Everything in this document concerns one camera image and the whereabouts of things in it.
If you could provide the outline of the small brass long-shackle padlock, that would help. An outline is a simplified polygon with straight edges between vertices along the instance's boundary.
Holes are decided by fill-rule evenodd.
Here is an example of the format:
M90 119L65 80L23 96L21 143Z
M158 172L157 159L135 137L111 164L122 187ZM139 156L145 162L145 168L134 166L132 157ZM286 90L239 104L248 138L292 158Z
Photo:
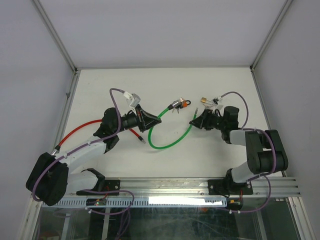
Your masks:
M213 105L214 103L211 101L211 100L208 100L207 98L205 97L202 97L200 102L204 105Z

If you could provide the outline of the orange black padlock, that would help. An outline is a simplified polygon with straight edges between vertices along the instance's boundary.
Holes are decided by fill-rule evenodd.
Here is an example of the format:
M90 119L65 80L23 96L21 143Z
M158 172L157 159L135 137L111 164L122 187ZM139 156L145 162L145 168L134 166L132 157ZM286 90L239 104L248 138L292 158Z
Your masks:
M185 102L181 102L179 105L180 109L186 108L187 106L189 106L191 104L190 100L186 100Z

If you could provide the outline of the keys of orange padlock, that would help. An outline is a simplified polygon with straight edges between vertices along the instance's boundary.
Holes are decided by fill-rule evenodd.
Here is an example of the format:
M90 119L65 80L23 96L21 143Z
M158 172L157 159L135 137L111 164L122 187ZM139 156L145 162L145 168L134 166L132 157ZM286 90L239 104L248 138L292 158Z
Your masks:
M179 107L175 107L175 108L172 109L172 113L177 112L179 114L179 110L180 110Z

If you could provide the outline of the green cable lock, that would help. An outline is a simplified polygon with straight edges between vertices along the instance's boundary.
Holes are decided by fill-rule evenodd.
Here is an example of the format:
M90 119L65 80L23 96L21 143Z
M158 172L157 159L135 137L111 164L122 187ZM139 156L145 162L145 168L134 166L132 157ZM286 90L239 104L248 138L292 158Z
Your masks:
M180 103L179 98L173 100L157 115L164 122L164 126L155 126L148 131L147 143L153 150L162 151L172 148L181 143L190 134L192 126L187 123L186 115L183 114L180 117L179 113L190 107L192 101L189 106L180 108L179 113L176 111L172 113L173 108L179 107Z

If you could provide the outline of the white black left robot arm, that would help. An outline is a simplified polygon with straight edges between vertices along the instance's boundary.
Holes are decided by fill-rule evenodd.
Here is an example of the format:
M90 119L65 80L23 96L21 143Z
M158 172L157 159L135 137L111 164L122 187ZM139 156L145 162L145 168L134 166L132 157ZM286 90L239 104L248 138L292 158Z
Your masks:
M100 194L107 185L102 173L93 168L78 173L75 170L87 161L109 152L118 143L119 132L135 127L144 132L161 122L159 117L146 112L140 105L123 116L120 116L116 107L110 107L104 112L97 131L86 142L57 155L48 152L41 154L25 186L33 197L48 206L57 204L70 193L85 195L91 191Z

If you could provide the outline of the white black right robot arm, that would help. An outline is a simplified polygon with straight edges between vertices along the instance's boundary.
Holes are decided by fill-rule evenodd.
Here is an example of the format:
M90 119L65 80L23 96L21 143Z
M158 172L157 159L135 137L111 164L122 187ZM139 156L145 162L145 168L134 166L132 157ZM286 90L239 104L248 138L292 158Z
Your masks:
M273 173L285 171L289 162L279 132L239 127L239 109L226 106L219 110L205 109L190 125L206 131L218 130L229 145L245 147L246 159L238 167L227 170L222 179L208 180L211 196L252 195L252 181Z

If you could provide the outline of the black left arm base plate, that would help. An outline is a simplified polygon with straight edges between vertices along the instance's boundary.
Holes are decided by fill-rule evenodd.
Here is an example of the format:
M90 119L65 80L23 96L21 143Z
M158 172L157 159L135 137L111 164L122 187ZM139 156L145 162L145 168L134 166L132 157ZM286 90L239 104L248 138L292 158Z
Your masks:
M93 192L87 192L80 190L76 192L77 196L102 196L106 195L106 192L120 190L121 181L119 179L105 179L99 180L96 186L90 189Z

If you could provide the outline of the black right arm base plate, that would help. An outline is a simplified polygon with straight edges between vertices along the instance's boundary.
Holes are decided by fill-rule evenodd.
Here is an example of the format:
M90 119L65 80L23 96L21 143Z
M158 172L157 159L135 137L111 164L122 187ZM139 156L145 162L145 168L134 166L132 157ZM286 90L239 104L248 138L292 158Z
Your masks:
M227 179L209 179L208 194L210 196L224 196L230 197L231 195L253 195L253 188L251 184L235 183Z

